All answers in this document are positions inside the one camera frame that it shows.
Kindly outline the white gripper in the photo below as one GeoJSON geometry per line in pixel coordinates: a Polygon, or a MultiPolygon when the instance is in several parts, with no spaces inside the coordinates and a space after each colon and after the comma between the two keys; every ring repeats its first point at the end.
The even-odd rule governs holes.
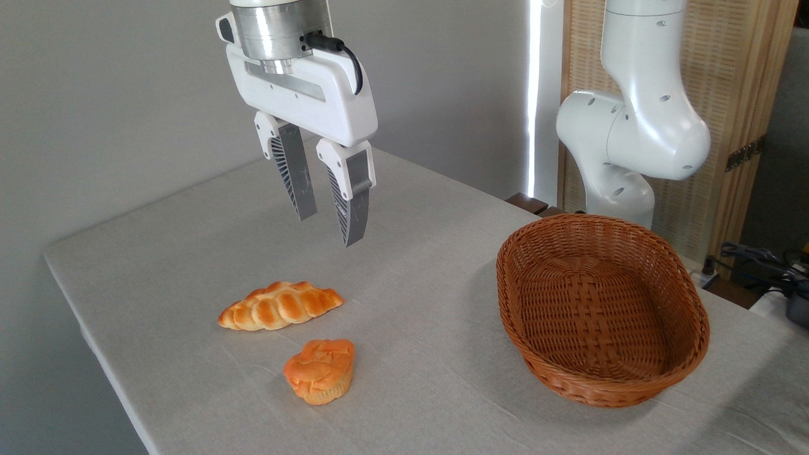
{"type": "Polygon", "coordinates": [[[365,141],[379,125],[370,84],[364,83],[355,95],[352,60],[321,50],[292,59],[291,74],[282,75],[265,72],[236,44],[226,46],[226,58],[243,100],[259,110],[254,126],[261,150],[276,164],[298,218],[316,214],[302,127],[324,137],[316,154],[327,168],[344,245],[360,241],[370,189],[377,184],[372,146],[365,141]]]}

